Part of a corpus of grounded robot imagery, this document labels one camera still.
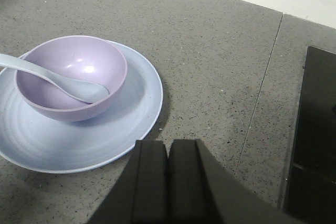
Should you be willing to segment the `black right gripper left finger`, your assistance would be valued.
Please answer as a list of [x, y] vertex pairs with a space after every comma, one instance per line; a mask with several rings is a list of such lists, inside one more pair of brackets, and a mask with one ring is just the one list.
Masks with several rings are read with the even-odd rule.
[[165, 223], [166, 163], [163, 142], [136, 141], [122, 174], [88, 223]]

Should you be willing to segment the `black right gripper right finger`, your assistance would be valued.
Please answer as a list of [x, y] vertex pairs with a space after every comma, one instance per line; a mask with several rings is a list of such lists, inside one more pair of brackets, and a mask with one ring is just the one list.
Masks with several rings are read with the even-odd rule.
[[231, 176], [201, 140], [174, 140], [169, 154], [171, 223], [296, 223]]

